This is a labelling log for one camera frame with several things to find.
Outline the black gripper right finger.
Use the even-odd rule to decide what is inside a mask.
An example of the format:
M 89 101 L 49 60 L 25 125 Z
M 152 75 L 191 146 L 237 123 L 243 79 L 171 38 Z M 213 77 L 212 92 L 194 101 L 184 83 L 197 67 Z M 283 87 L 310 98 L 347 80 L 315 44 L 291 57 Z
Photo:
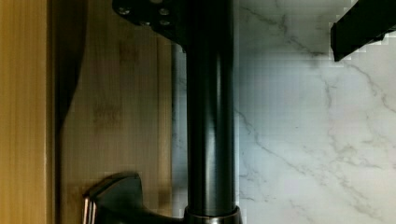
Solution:
M 336 62 L 395 31 L 396 0 L 358 0 L 331 29 Z

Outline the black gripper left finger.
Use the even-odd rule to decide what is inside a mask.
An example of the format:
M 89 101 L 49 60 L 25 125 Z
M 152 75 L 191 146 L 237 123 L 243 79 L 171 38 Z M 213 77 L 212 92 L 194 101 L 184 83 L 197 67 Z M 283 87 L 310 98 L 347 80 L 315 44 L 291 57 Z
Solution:
M 187 47 L 187 0 L 112 0 L 113 10 L 128 22 Z

